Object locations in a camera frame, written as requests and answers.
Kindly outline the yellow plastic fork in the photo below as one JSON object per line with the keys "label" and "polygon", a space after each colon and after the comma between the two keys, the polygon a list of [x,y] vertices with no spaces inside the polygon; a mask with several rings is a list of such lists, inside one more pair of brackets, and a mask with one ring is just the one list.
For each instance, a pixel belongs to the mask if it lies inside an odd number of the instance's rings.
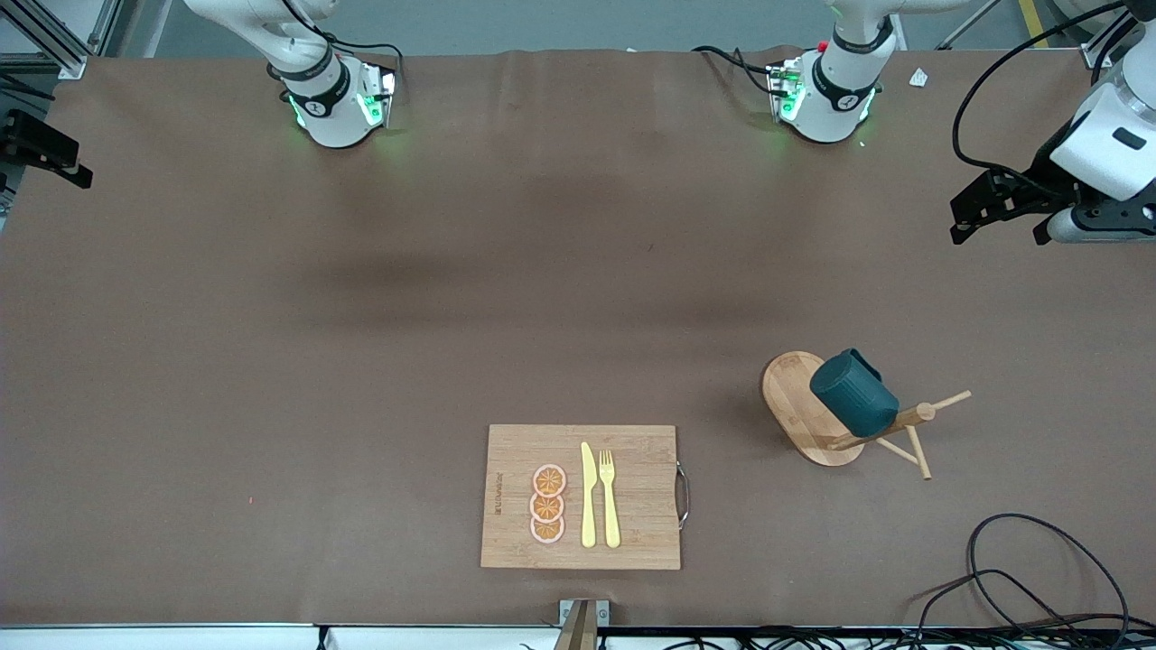
{"label": "yellow plastic fork", "polygon": [[598,474],[603,488],[603,540],[612,551],[622,542],[618,522],[618,505],[614,493],[616,468],[612,450],[601,450],[598,457]]}

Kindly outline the aluminium frame profile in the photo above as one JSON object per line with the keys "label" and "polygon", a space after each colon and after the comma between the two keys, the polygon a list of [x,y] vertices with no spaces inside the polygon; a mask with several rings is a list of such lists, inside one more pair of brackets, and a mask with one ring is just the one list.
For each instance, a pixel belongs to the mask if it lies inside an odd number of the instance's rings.
{"label": "aluminium frame profile", "polygon": [[125,0],[0,0],[0,69],[81,79],[102,56]]}

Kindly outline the wooden cutting board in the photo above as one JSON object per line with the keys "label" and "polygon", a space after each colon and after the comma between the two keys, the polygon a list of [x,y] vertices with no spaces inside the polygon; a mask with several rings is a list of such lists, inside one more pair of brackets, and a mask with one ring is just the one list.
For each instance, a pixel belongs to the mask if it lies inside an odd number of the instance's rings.
{"label": "wooden cutting board", "polygon": [[[596,544],[583,548],[581,441],[596,461],[612,450],[620,547],[603,540],[603,488],[593,492]],[[538,542],[529,532],[532,477],[544,464],[566,472],[565,534]],[[673,424],[491,424],[480,529],[480,566],[521,571],[679,571],[686,515]]]}

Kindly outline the metal base connector bracket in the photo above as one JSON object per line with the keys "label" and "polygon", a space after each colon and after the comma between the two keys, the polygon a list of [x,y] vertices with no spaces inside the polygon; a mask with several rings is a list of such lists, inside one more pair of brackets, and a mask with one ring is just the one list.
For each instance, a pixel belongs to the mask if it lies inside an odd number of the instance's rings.
{"label": "metal base connector bracket", "polygon": [[360,62],[358,106],[368,127],[372,130],[387,124],[394,93],[397,71],[385,69],[375,62]]}
{"label": "metal base connector bracket", "polygon": [[805,58],[796,57],[766,67],[769,106],[777,121],[796,121],[805,103]]}

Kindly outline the yellow plastic knife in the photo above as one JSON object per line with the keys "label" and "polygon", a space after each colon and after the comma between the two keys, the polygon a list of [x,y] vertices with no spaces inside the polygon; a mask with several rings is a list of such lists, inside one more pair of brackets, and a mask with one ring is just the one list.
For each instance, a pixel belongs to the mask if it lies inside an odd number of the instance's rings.
{"label": "yellow plastic knife", "polygon": [[581,514],[581,545],[583,548],[594,547],[596,544],[596,523],[593,504],[593,492],[599,481],[596,461],[593,450],[587,441],[581,441],[581,466],[583,466],[583,514]]}

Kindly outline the wooden mug tree stand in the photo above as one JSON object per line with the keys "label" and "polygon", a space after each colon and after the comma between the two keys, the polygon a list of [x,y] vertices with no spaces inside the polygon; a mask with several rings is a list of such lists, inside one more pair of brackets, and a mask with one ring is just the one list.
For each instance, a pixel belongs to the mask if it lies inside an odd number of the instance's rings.
{"label": "wooden mug tree stand", "polygon": [[759,379],[759,394],[781,431],[805,460],[821,468],[843,468],[862,456],[872,444],[911,461],[924,480],[929,480],[928,457],[922,449],[918,427],[936,420],[938,412],[964,402],[972,392],[947,396],[938,402],[917,402],[897,409],[879,433],[858,436],[839,414],[812,390],[814,375],[825,365],[810,350],[785,350],[768,363]]}

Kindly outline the teal cup with handle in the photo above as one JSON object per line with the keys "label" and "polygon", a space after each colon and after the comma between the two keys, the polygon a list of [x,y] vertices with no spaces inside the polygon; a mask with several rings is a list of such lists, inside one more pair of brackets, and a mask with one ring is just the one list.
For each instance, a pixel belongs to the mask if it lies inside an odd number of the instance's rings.
{"label": "teal cup with handle", "polygon": [[899,399],[855,348],[827,359],[812,375],[809,390],[855,440],[883,433],[899,415]]}

